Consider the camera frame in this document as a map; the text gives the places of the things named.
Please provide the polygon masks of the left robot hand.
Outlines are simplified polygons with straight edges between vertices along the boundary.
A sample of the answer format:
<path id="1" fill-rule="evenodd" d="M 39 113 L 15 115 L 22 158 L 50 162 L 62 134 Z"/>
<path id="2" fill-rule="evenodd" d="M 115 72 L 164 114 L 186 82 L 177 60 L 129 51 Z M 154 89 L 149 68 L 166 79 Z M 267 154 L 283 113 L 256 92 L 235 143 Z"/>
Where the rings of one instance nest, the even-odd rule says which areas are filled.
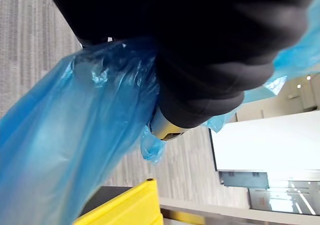
<path id="1" fill-rule="evenodd" d="M 237 108 L 308 27 L 314 0 L 53 0 L 79 42 L 151 37 L 158 105 L 151 132 L 170 140 Z"/>

